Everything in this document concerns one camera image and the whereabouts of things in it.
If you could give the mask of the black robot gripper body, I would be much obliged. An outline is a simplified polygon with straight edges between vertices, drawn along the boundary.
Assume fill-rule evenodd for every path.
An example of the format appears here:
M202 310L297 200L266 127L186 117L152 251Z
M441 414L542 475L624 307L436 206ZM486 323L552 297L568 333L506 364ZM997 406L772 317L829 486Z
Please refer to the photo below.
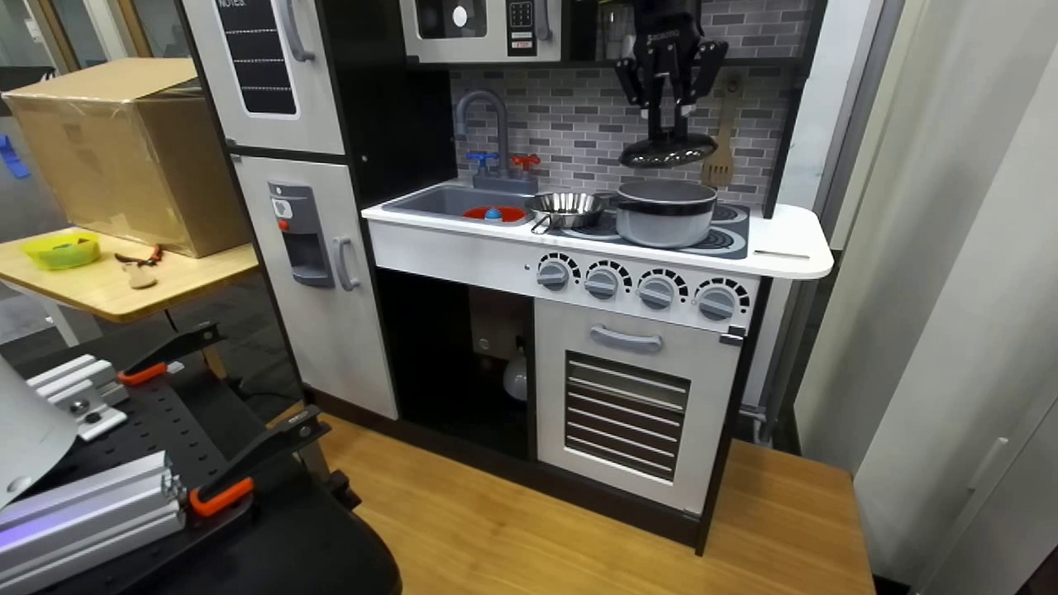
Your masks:
M671 89L679 106L711 91L726 41L700 28L700 0L633 0L636 34L616 62L618 84L633 106L659 106Z

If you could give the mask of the grey robot base cover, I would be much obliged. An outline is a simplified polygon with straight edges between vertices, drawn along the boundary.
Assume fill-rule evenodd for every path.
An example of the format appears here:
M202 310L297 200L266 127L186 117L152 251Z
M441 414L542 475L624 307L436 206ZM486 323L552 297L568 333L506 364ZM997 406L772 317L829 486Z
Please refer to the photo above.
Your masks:
M0 507L34 490L75 442L75 420L0 358Z

